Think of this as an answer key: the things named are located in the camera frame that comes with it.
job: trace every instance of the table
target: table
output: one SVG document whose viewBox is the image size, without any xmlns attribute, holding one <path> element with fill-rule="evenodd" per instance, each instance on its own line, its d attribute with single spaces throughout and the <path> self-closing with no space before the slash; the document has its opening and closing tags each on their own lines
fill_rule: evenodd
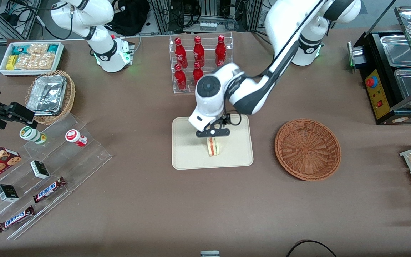
<svg viewBox="0 0 411 257">
<path fill-rule="evenodd" d="M 114 158 L 19 239 L 0 235 L 0 256 L 217 249 L 223 257 L 278 257 L 300 239 L 321 241 L 338 256 L 411 256 L 411 177 L 398 155 L 411 148 L 411 125 L 375 125 L 359 73 L 347 70 L 346 43 L 363 31 L 332 30 L 312 65 L 287 69 L 249 116 L 251 166 L 185 171 L 171 165 L 172 121 L 189 116 L 196 101 L 173 94 L 169 37 L 143 38 L 134 65 L 115 74 L 96 65 L 85 41 L 64 41 L 62 70 L 77 88 L 72 112 Z M 271 62 L 270 46 L 258 37 L 233 35 L 235 62 L 249 75 Z M 0 101 L 24 102 L 32 80 L 2 75 Z M 275 135 L 297 118 L 336 134 L 342 161 L 329 179 L 300 181 L 277 161 Z M 0 146 L 21 147 L 20 128 L 12 122 L 0 130 Z M 292 256 L 326 253 L 299 248 Z"/>
</svg>

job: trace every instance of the black bag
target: black bag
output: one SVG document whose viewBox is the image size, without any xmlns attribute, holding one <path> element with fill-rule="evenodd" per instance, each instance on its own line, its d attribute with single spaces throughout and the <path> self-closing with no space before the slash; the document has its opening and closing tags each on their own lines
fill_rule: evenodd
<svg viewBox="0 0 411 257">
<path fill-rule="evenodd" d="M 138 34 L 147 21 L 150 4 L 147 0 L 114 0 L 114 19 L 106 28 L 123 36 Z"/>
</svg>

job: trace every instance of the brown wicker basket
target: brown wicker basket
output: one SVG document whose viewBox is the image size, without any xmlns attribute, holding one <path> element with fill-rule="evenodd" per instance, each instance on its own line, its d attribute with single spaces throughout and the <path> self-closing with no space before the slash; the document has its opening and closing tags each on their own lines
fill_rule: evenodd
<svg viewBox="0 0 411 257">
<path fill-rule="evenodd" d="M 275 137 L 275 153 L 280 164 L 293 176 L 318 181 L 339 167 L 339 142 L 325 125 L 310 119 L 284 124 Z"/>
<path fill-rule="evenodd" d="M 34 116 L 34 120 L 45 125 L 50 125 L 60 117 L 68 114 L 72 106 L 74 104 L 74 97 L 75 97 L 75 85 L 74 81 L 72 81 L 71 77 L 64 71 L 56 70 L 53 72 L 42 74 L 43 77 L 54 76 L 54 75 L 62 75 L 67 79 L 67 86 L 66 86 L 66 93 L 64 94 L 64 100 L 62 105 L 62 111 L 57 116 Z M 31 83 L 30 88 L 28 89 L 28 93 L 25 97 L 25 105 L 28 104 L 28 100 L 30 99 L 31 90 L 33 89 L 34 81 Z"/>
</svg>

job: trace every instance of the red switch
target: red switch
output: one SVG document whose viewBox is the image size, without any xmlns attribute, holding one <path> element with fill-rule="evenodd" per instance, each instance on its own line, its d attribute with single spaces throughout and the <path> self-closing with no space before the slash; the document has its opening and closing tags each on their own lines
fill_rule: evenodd
<svg viewBox="0 0 411 257">
<path fill-rule="evenodd" d="M 369 78 L 366 80 L 366 86 L 372 87 L 375 84 L 375 80 L 373 78 Z"/>
</svg>

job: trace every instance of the coca-cola bottle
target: coca-cola bottle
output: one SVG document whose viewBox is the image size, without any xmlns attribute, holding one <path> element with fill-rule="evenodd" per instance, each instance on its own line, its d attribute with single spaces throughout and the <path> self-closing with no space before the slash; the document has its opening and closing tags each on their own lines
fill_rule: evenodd
<svg viewBox="0 0 411 257">
<path fill-rule="evenodd" d="M 198 80 L 204 76 L 204 72 L 201 69 L 201 65 L 198 62 L 194 63 L 194 70 L 193 70 L 193 78 L 194 78 L 194 85 L 198 83 Z"/>
<path fill-rule="evenodd" d="M 223 65 L 226 61 L 225 36 L 218 36 L 218 44 L 215 47 L 215 64 L 217 67 Z"/>
<path fill-rule="evenodd" d="M 179 37 L 177 37 L 174 42 L 176 43 L 176 59 L 177 63 L 179 63 L 184 69 L 188 67 L 188 61 L 186 60 L 186 51 L 182 45 L 182 41 Z"/>
<path fill-rule="evenodd" d="M 174 69 L 176 69 L 174 77 L 176 78 L 178 90 L 183 91 L 186 89 L 185 73 L 182 71 L 182 67 L 180 66 L 180 64 L 174 65 Z"/>
<path fill-rule="evenodd" d="M 206 57 L 204 56 L 204 47 L 202 46 L 200 36 L 194 37 L 193 53 L 194 53 L 194 61 L 198 62 L 199 65 L 201 65 L 201 67 L 204 67 L 206 63 Z"/>
</svg>

